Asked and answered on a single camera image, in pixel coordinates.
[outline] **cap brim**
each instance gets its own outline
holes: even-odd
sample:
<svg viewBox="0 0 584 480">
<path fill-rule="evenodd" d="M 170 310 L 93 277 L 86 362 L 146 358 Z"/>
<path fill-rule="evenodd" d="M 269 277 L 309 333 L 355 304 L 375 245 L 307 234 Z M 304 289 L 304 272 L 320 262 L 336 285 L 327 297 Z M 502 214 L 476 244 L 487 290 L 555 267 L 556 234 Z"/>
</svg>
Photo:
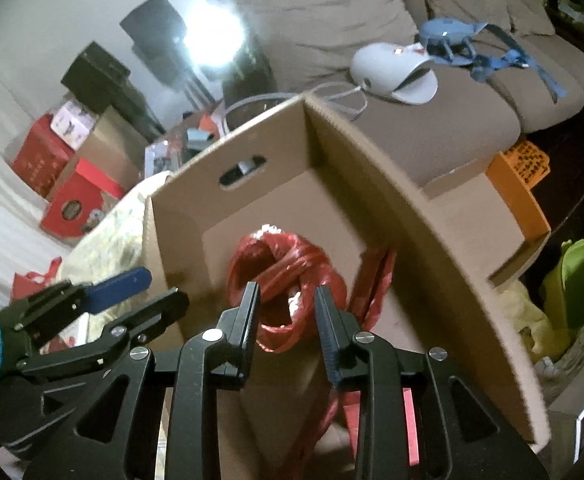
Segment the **cap brim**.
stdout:
<svg viewBox="0 0 584 480">
<path fill-rule="evenodd" d="M 430 69 L 421 77 L 392 92 L 392 97 L 409 105 L 422 105 L 434 97 L 437 89 L 437 75 Z"/>
</svg>

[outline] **sofa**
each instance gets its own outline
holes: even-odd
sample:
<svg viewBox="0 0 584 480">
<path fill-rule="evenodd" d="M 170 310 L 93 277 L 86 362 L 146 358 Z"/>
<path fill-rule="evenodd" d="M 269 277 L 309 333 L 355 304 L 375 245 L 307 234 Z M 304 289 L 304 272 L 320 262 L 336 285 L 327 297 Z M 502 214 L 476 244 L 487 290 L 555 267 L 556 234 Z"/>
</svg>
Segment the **sofa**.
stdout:
<svg viewBox="0 0 584 480">
<path fill-rule="evenodd" d="M 567 120 L 584 105 L 584 53 L 557 36 L 540 0 L 214 0 L 232 5 L 258 37 L 278 89 L 303 91 L 347 82 L 352 55 L 374 41 L 412 43 L 416 25 L 441 16 L 509 29 L 567 90 L 553 102 L 533 70 L 507 68 L 486 83 L 463 68 L 435 65 L 435 97 L 407 105 L 368 96 L 355 124 L 416 184 L 427 183 Z M 482 54 L 502 56 L 487 32 Z"/>
</svg>

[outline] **white curtain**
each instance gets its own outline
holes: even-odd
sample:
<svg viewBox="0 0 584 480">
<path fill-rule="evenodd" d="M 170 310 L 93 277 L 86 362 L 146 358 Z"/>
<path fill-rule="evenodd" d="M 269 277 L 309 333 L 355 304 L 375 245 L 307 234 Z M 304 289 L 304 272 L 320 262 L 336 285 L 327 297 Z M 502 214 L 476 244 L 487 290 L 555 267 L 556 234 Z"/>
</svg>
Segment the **white curtain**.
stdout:
<svg viewBox="0 0 584 480">
<path fill-rule="evenodd" d="M 3 158 L 32 121 L 0 77 L 0 308 L 9 301 L 15 272 L 45 272 L 50 260 L 70 251 L 38 228 L 48 203 Z"/>
</svg>

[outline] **bright light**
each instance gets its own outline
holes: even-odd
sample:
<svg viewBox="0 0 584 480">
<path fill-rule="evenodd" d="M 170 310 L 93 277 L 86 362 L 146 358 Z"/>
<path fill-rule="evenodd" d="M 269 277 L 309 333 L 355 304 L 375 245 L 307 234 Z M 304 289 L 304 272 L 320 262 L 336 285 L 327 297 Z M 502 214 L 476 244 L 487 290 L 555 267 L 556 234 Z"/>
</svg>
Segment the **bright light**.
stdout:
<svg viewBox="0 0 584 480">
<path fill-rule="evenodd" d="M 188 31 L 183 43 L 198 65 L 222 67 L 234 59 L 245 41 L 239 18 L 205 2 L 192 8 L 185 24 Z"/>
</svg>

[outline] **green slipper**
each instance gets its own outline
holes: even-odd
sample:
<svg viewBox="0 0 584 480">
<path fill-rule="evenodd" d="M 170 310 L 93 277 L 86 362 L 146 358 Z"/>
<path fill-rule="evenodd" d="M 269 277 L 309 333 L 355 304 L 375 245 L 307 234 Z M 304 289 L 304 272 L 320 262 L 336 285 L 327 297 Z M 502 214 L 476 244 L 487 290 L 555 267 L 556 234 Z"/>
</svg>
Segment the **green slipper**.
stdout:
<svg viewBox="0 0 584 480">
<path fill-rule="evenodd" d="M 543 308 L 554 330 L 571 340 L 584 325 L 584 239 L 561 244 L 562 257 L 539 290 Z"/>
</svg>

